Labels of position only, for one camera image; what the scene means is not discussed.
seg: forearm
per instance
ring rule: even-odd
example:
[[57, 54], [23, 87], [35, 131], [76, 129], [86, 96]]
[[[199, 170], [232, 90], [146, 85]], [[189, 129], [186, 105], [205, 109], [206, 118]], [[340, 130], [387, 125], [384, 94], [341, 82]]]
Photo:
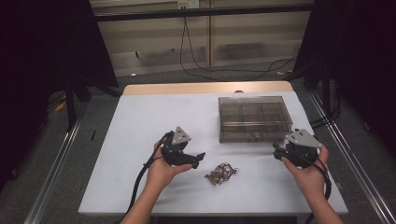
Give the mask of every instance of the forearm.
[[161, 189], [145, 186], [121, 224], [148, 224], [152, 208], [157, 202], [158, 197], [160, 197], [161, 192]]
[[324, 196], [308, 196], [305, 197], [308, 201], [309, 207], [311, 208], [315, 220], [319, 224], [338, 224], [344, 223], [341, 218], [335, 213], [330, 204], [326, 201]]

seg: transparent storage box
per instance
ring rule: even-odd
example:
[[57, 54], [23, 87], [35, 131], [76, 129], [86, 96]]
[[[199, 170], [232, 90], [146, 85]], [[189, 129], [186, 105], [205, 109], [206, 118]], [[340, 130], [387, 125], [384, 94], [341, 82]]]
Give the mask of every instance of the transparent storage box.
[[282, 96], [219, 98], [221, 143], [281, 141], [291, 126]]

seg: gray floor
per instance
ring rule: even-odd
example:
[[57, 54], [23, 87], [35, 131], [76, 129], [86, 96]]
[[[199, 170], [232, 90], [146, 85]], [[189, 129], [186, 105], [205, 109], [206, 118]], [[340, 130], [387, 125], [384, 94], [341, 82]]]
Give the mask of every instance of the gray floor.
[[[290, 63], [281, 71], [292, 69]], [[261, 69], [268, 67], [268, 63], [249, 63], [227, 66], [227, 69]], [[258, 77], [262, 73], [241, 72], [204, 72], [192, 69], [193, 75], [209, 76], [220, 80], [241, 81]], [[279, 80], [284, 75], [275, 72], [258, 77], [255, 80]], [[121, 91], [126, 85], [141, 83], [174, 83], [174, 82], [206, 82], [213, 81], [204, 77], [197, 77], [178, 70], [157, 74], [146, 74], [136, 77], [119, 77]], [[301, 79], [291, 82], [303, 104], [309, 119], [318, 118], [309, 94], [304, 90]], [[51, 193], [40, 223], [114, 223], [119, 217], [86, 217], [78, 213], [84, 190], [88, 184], [93, 166], [96, 162], [101, 145], [105, 139], [108, 125], [116, 109], [118, 98], [114, 98], [96, 89], [90, 89], [92, 100], [87, 111], [81, 118], [76, 139], [64, 163], [64, 168], [57, 178], [55, 188]], [[367, 175], [370, 176], [379, 192], [386, 200], [390, 210], [396, 210], [396, 159], [392, 157], [382, 145], [380, 139], [373, 133], [367, 132], [359, 114], [350, 104], [341, 101], [341, 115], [336, 121], [354, 154], [361, 162]], [[67, 127], [65, 109], [55, 112], [49, 109], [48, 120], [35, 141], [31, 153], [19, 169], [19, 177], [9, 181], [0, 194], [0, 223], [23, 223], [26, 219], [43, 183], [50, 171], [59, 148], [62, 145]], [[323, 126], [315, 129], [319, 141], [331, 150], [329, 168], [340, 189], [346, 206], [349, 209], [342, 219], [345, 223], [381, 223], [366, 194], [362, 190], [355, 176], [350, 171], [345, 159], [332, 139], [328, 129]], [[304, 223], [306, 216], [298, 217], [298, 223]], [[241, 223], [272, 223], [263, 219], [242, 220]]]

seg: small black object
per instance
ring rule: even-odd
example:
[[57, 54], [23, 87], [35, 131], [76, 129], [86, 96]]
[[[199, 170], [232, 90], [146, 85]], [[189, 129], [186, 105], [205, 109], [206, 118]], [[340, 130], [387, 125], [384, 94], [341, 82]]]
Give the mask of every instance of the small black object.
[[[297, 131], [290, 136], [287, 136], [289, 142], [286, 144], [286, 148], [280, 147], [277, 143], [273, 143], [273, 147], [275, 148], [275, 159], [281, 160], [282, 157], [286, 157], [295, 166], [300, 166], [302, 168], [312, 165], [312, 163], [318, 159], [317, 149], [320, 147], [320, 143], [306, 130]], [[296, 139], [296, 136], [299, 136], [298, 140], [300, 141], [291, 141]]]
[[191, 156], [184, 154], [183, 149], [190, 141], [189, 136], [184, 133], [179, 127], [176, 129], [176, 133], [173, 131], [169, 133], [166, 140], [163, 142], [163, 148], [161, 153], [163, 159], [169, 165], [183, 165], [191, 164], [192, 168], [196, 169], [199, 165], [199, 161], [204, 159], [205, 153], [201, 153], [197, 156]]

